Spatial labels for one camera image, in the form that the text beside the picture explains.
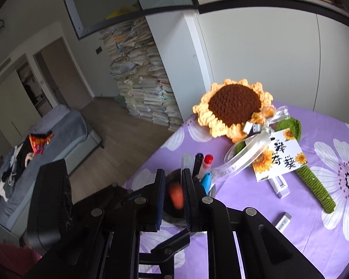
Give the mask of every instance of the sunflower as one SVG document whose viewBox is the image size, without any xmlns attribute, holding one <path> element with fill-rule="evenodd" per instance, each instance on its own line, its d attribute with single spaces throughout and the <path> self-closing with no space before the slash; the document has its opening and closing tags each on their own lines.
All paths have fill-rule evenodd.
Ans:
<svg viewBox="0 0 349 279">
<path fill-rule="evenodd" d="M 261 109 L 271 106 L 272 99 L 261 83 L 225 80 L 221 85 L 213 83 L 193 112 L 198 114 L 199 125 L 209 127 L 212 137 L 226 135 L 236 143 L 247 137 L 243 132 L 247 121 L 264 124 Z"/>
<path fill-rule="evenodd" d="M 285 131 L 283 132 L 283 136 L 286 140 L 295 140 L 296 137 L 293 135 L 293 133 L 291 132 L 291 129 L 285 129 Z"/>
<path fill-rule="evenodd" d="M 301 152 L 298 153 L 295 157 L 295 161 L 298 162 L 300 165 L 305 165 L 308 163 L 308 161 L 306 160 L 305 155 Z"/>
<path fill-rule="evenodd" d="M 255 173 L 263 173 L 265 170 L 269 170 L 273 163 L 273 156 L 274 152 L 265 150 L 263 151 L 259 157 L 256 158 L 256 160 L 252 163 L 252 167 L 255 171 Z"/>
</svg>

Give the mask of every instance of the floral tablecloth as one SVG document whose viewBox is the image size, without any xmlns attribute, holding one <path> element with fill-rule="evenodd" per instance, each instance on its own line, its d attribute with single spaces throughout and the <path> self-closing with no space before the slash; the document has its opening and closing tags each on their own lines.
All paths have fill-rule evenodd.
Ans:
<svg viewBox="0 0 349 279">
<path fill-rule="evenodd" d="M 349 270 L 349 125 L 312 111 L 289 106 L 292 117 L 302 123 L 299 142 L 308 166 L 317 175 L 336 202 L 332 214 L 326 214 L 311 191 L 294 173 L 285 174 L 291 193 L 279 199 L 268 182 L 256 182 L 251 168 L 216 183 L 216 198 L 227 207 L 243 210 L 251 206 L 275 224 L 284 212 L 292 220 L 284 235 L 325 276 L 344 278 Z M 181 166 L 182 153 L 210 153 L 213 166 L 223 163 L 231 147 L 226 137 L 212 138 L 191 116 L 151 158 L 127 181 L 126 188 L 137 190 L 154 181 L 158 168 L 166 173 Z M 163 221 L 158 233 L 143 233 L 141 251 L 147 252 L 179 230 Z M 190 246 L 175 256 L 175 277 L 208 277 L 207 236 L 191 237 Z M 157 267 L 140 266 L 141 272 L 158 272 Z"/>
</svg>

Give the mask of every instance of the green crochet stem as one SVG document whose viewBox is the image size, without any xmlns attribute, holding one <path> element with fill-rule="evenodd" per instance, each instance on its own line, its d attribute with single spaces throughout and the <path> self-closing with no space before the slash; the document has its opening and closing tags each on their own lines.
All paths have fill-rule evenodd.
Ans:
<svg viewBox="0 0 349 279">
<path fill-rule="evenodd" d="M 280 121 L 275 130 L 280 131 L 290 128 L 292 134 L 299 141 L 301 138 L 301 123 L 293 117 Z M 235 154 L 238 154 L 246 146 L 245 142 L 241 142 L 235 147 Z M 308 166 L 303 166 L 295 171 L 297 175 L 306 183 L 308 188 L 313 192 L 314 196 L 319 200 L 326 213 L 330 214 L 335 210 L 336 204 L 333 201 L 331 195 L 327 192 L 322 183 L 315 176 L 315 174 L 309 169 Z"/>
</svg>

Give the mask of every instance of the white cabinet door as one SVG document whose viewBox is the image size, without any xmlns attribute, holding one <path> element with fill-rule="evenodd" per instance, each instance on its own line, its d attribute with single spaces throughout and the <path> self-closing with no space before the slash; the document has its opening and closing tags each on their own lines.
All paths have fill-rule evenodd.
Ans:
<svg viewBox="0 0 349 279">
<path fill-rule="evenodd" d="M 0 130 L 9 143 L 15 146 L 40 118 L 14 71 L 0 85 Z"/>
<path fill-rule="evenodd" d="M 320 75 L 314 111 L 349 123 L 349 27 L 318 15 Z"/>
<path fill-rule="evenodd" d="M 198 20 L 216 83 L 259 81 L 274 100 L 313 110 L 320 62 L 314 13 L 246 7 L 204 13 Z"/>
</svg>

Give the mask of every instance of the gray blanket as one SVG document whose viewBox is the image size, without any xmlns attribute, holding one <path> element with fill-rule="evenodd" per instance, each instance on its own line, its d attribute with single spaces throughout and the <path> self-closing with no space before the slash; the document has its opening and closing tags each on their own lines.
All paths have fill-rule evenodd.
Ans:
<svg viewBox="0 0 349 279">
<path fill-rule="evenodd" d="M 34 159 L 28 164 L 17 181 L 14 192 L 9 200 L 5 202 L 3 198 L 0 199 L 1 225 L 6 226 L 10 215 L 21 204 L 25 195 L 34 184 L 40 167 L 57 159 L 64 158 L 73 147 L 87 138 L 90 130 L 91 127 L 85 122 L 81 114 L 74 110 L 71 110 L 71 112 L 52 128 L 54 136 L 51 142 L 45 145 L 43 154 L 35 155 Z M 0 169 L 0 175 L 6 171 L 5 167 L 8 167 L 11 154 L 13 154 L 13 150 L 6 156 L 4 164 Z"/>
</svg>

